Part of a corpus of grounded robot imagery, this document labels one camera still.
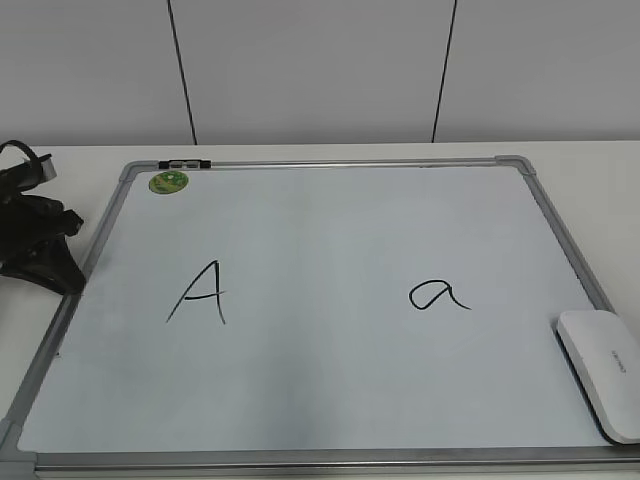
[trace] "black object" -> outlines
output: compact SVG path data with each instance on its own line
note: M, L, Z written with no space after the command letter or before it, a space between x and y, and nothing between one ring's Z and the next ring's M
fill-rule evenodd
M55 177L51 155L38 157L18 140L0 145L20 149L25 163L0 170L0 275L27 280L59 294L80 293L86 280L74 261L65 236L84 223L62 202L23 195Z

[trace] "green magnet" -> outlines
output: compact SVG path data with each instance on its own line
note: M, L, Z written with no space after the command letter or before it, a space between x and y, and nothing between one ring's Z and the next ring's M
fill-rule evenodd
M155 175L149 181L149 190L160 195L176 193L182 190L189 183L189 177L186 173L175 170L162 172Z

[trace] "whiteboard eraser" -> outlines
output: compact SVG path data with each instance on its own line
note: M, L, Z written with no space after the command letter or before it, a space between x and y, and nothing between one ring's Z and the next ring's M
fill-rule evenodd
M557 333L600 422L615 443L640 443L640 346L617 315L563 312Z

